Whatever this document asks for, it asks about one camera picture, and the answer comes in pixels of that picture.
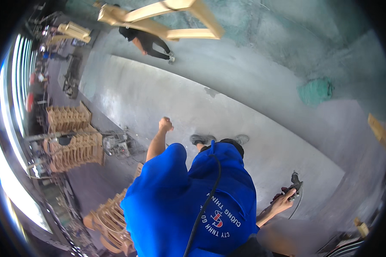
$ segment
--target stacked wooden chair frame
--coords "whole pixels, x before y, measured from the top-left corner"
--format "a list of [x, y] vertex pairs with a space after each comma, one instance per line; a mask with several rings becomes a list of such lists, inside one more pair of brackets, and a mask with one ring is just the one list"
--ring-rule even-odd
[[[134, 178], [140, 175], [143, 164], [139, 163]], [[121, 201], [126, 196], [127, 189], [116, 194], [113, 199], [108, 199], [96, 211], [91, 211], [84, 219], [84, 225], [92, 230], [99, 230], [102, 235], [100, 241], [113, 253], [123, 252], [126, 256], [135, 252], [134, 243], [130, 233], [126, 230], [126, 221]]]
[[49, 133], [54, 132], [92, 132], [76, 134], [67, 146], [56, 141], [43, 141], [44, 151], [52, 157], [52, 172], [66, 172], [73, 167], [88, 162], [103, 165], [103, 136], [90, 125], [91, 113], [80, 102], [79, 107], [48, 107]]

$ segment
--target hand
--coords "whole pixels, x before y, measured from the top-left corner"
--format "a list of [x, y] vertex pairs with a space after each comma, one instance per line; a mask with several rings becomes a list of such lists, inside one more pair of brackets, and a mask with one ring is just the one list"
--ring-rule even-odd
[[[282, 187], [281, 189], [282, 189], [282, 191], [284, 192], [287, 188]], [[276, 200], [276, 199], [277, 199], [279, 196], [281, 196], [281, 195], [284, 195], [284, 193], [276, 194], [276, 195], [273, 197], [273, 200], [270, 202], [270, 204], [272, 204], [272, 203], [274, 202], [274, 200]]]
[[283, 212], [284, 210], [293, 206], [293, 201], [288, 201], [289, 197], [291, 197], [294, 193], [296, 193], [296, 188], [292, 188], [286, 194], [277, 194], [273, 198], [273, 203], [268, 207], [273, 215]]
[[172, 125], [172, 123], [170, 122], [170, 119], [168, 117], [163, 117], [160, 121], [159, 121], [159, 131], [173, 131], [175, 127]]

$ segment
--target floor stain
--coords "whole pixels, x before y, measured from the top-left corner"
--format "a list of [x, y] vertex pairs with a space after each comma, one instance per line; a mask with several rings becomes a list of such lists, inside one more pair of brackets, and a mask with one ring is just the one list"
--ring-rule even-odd
[[206, 91], [206, 94], [207, 95], [210, 95], [211, 97], [215, 97], [217, 94], [220, 94], [219, 92], [217, 92], [216, 90], [214, 89], [211, 89], [211, 88], [205, 88], [205, 91]]

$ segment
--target person in black clothes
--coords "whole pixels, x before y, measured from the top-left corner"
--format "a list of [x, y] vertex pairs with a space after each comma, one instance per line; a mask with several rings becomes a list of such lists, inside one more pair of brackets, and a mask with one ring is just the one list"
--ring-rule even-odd
[[[166, 43], [158, 36], [129, 27], [120, 27], [118, 31], [126, 38], [127, 41], [133, 42], [133, 44], [140, 49], [143, 55], [148, 54], [153, 57], [169, 60], [169, 64], [173, 64], [175, 61], [173, 52], [170, 51]], [[163, 48], [164, 54], [154, 50], [153, 43]]]

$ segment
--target black pants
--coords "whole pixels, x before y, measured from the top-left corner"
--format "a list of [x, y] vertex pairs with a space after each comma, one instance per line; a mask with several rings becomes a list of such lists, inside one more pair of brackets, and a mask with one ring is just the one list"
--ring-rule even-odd
[[[226, 139], [220, 140], [220, 143], [230, 143], [230, 144], [234, 145], [236, 147], [236, 149], [239, 151], [239, 153], [240, 153], [240, 155], [242, 156], [242, 159], [243, 159], [243, 156], [244, 156], [243, 147], [241, 145], [239, 145], [236, 141], [234, 141], [233, 139], [226, 138]], [[210, 147], [211, 146], [204, 146], [204, 147], [202, 147], [200, 152], [206, 151]]]
[[165, 60], [170, 59], [168, 55], [159, 53], [158, 51], [153, 49], [153, 43], [155, 43], [156, 45], [165, 49], [166, 53], [170, 53], [170, 49], [167, 44], [159, 37], [144, 31], [140, 31], [137, 34], [137, 39], [139, 39], [140, 43], [142, 44], [143, 50], [146, 51], [148, 55]]
[[61, 61], [67, 61], [69, 59], [69, 56], [64, 57], [58, 53], [51, 53], [51, 58], [56, 60], [61, 60]]

